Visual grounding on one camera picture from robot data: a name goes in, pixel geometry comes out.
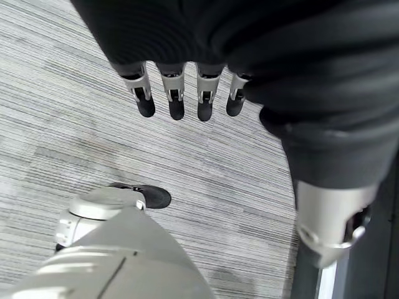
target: metal joint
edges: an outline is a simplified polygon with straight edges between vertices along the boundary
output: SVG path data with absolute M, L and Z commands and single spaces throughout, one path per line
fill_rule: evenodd
M 138 79 L 130 80 L 123 78 L 123 81 L 125 81 L 128 91 L 133 95 L 136 102 L 140 102 L 140 100 L 143 100 L 143 98 L 140 98 L 141 96 L 139 94 L 139 91 L 137 90 L 139 88 L 142 88 L 144 99 L 147 101 L 151 100 L 150 79 L 148 78 L 145 65 L 143 66 L 143 73 L 144 74 Z
M 234 74 L 233 75 L 233 79 L 231 80 L 231 85 L 230 85 L 230 98 L 235 101 L 236 100 L 236 96 L 237 96 L 237 92 L 239 89 L 243 89 L 245 83 L 247 83 L 248 80 L 241 78 L 239 75 Z
M 197 75 L 197 93 L 198 93 L 198 101 L 202 104 L 204 92 L 211 92 L 211 96 L 209 98 L 209 104 L 213 103 L 214 96 L 216 95 L 216 91 L 218 90 L 220 76 L 215 78 L 204 78 L 199 74 Z
M 169 102 L 173 102 L 174 98 L 171 94 L 172 90 L 178 91 L 178 101 L 183 101 L 183 96 L 185 92 L 185 75 L 184 72 L 181 75 L 176 75 L 174 77 L 166 77 L 161 75 L 163 88 L 165 89 L 165 93 L 168 97 Z

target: black sleeve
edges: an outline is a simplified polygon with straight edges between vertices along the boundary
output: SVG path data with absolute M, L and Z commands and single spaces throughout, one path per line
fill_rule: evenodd
M 399 1 L 73 0 L 111 64 L 226 61 L 250 74 L 294 179 L 379 183 L 399 137 Z

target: black foot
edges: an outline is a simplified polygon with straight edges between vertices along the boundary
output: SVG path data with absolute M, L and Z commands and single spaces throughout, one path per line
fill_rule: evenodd
M 57 253 L 57 252 L 61 251 L 61 250 L 64 249 L 64 248 L 66 248 L 66 247 L 65 247 L 65 246 L 62 246 L 62 245 L 60 245 L 60 244 L 57 244 L 57 245 L 55 246 L 55 252 Z
M 244 101 L 243 100 L 235 100 L 233 101 L 229 96 L 226 105 L 226 112 L 229 116 L 237 116 L 243 109 Z
M 184 101 L 179 101 L 176 99 L 172 102 L 169 102 L 169 112 L 170 116 L 172 116 L 174 120 L 181 120 L 185 115 Z
M 137 107 L 138 111 L 140 111 L 144 117 L 151 117 L 155 114 L 155 105 L 152 96 L 148 101 L 145 98 L 140 99 L 140 101 L 137 102 Z
M 149 209 L 163 209 L 170 205 L 172 197 L 163 188 L 151 185 L 129 185 L 124 183 L 112 183 L 109 187 L 131 189 L 144 195 L 145 205 Z
M 212 106 L 208 101 L 204 101 L 202 104 L 198 102 L 198 118 L 201 121 L 208 121 L 212 116 Z

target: gray carpet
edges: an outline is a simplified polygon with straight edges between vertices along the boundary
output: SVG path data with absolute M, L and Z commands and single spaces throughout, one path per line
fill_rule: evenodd
M 173 121 L 148 65 L 156 115 L 138 111 L 66 0 L 0 1 L 0 290 L 54 249 L 69 197 L 114 181 L 161 186 L 168 229 L 220 298 L 287 298 L 297 239 L 279 142 L 246 102 L 227 116 L 225 70 L 207 123 L 186 67 L 186 115 Z

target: robotic finger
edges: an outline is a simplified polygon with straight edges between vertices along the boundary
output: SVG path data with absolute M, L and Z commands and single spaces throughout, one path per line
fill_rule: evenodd
M 245 96 L 244 85 L 250 77 L 245 74 L 234 74 L 230 85 L 230 95 L 226 105 L 226 112 L 229 116 L 237 116 L 243 109 Z
M 132 74 L 123 76 L 128 91 L 137 102 L 138 111 L 144 117 L 151 117 L 155 113 L 155 104 L 151 95 L 150 79 L 148 78 L 145 62 L 138 62 L 132 67 Z
M 185 115 L 183 101 L 185 92 L 185 64 L 156 64 L 158 67 L 169 101 L 170 116 L 174 120 L 180 120 Z
M 212 116 L 213 101 L 218 90 L 224 64 L 197 64 L 198 118 L 208 121 Z

